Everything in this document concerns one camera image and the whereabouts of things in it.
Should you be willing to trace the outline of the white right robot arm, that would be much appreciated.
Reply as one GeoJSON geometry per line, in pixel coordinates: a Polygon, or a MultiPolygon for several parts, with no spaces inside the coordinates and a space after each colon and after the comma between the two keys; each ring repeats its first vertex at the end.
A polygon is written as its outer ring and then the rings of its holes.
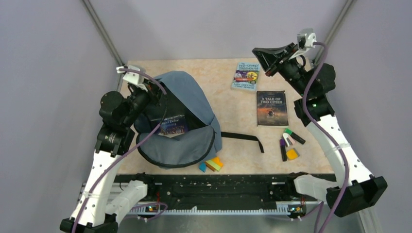
{"type": "Polygon", "coordinates": [[[254,48],[265,74],[280,74],[301,96],[294,110],[305,128],[320,145],[334,172],[335,181],[305,172],[291,173],[285,194],[291,200],[306,195],[325,202],[338,217],[367,209],[376,204],[387,188],[384,177],[377,177],[360,161],[341,131],[327,92],[336,86],[332,65],[321,63],[307,71],[297,61],[298,45],[280,48],[254,48]]]}

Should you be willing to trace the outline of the Robinson Crusoe book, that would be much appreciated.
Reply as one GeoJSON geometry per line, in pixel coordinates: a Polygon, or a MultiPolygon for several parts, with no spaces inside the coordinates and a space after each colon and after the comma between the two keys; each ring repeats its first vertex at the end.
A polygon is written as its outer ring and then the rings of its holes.
{"type": "Polygon", "coordinates": [[[160,127],[155,131],[155,134],[173,137],[187,133],[189,131],[188,124],[184,115],[177,115],[164,118],[160,127]]]}

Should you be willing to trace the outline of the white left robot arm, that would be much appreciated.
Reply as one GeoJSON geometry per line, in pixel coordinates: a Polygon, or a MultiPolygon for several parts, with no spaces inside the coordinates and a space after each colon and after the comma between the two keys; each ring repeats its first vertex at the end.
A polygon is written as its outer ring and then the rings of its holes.
{"type": "Polygon", "coordinates": [[[148,104],[157,104],[167,95],[157,81],[144,82],[144,87],[131,85],[128,97],[118,91],[104,94],[99,114],[103,125],[97,135],[93,164],[80,200],[71,214],[63,219],[60,230],[65,233],[115,233],[134,205],[154,198],[156,188],[148,182],[130,181],[111,202],[108,201],[118,169],[123,160],[155,132],[152,129],[137,145],[130,147],[135,132],[132,124],[148,104]]]}

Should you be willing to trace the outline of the dark brown bottom book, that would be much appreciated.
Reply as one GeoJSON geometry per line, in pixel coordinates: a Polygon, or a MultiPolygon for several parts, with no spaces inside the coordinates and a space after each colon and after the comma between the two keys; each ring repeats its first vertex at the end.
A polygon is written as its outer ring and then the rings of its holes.
{"type": "Polygon", "coordinates": [[[285,91],[257,92],[257,125],[288,127],[289,118],[285,91]]]}

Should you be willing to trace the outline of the colourful comic book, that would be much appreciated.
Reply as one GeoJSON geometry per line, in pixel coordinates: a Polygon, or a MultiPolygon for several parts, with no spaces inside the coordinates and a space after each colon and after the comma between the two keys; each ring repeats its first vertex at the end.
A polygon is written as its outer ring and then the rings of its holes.
{"type": "Polygon", "coordinates": [[[259,63],[239,62],[231,84],[232,89],[255,92],[261,66],[259,63]]]}

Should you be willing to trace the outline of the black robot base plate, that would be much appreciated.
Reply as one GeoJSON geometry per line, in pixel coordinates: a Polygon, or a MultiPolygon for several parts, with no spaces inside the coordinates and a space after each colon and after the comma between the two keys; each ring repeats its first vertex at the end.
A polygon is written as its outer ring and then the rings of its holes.
{"type": "Polygon", "coordinates": [[[282,201],[313,201],[292,193],[286,174],[239,175],[118,175],[112,193],[126,189],[130,181],[147,184],[142,202],[163,202],[168,210],[226,211],[275,210],[282,201]]]}

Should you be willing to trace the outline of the blue student backpack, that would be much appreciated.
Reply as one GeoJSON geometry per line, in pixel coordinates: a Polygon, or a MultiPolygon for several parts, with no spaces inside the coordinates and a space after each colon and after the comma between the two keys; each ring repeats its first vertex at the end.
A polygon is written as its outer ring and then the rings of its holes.
{"type": "Polygon", "coordinates": [[[153,165],[164,169],[188,167],[217,156],[222,138],[258,142],[253,135],[222,132],[203,90],[184,71],[170,71],[155,77],[165,88],[159,105],[148,104],[134,122],[138,152],[153,165]],[[184,115],[187,133],[167,137],[155,134],[164,118],[184,115]]]}

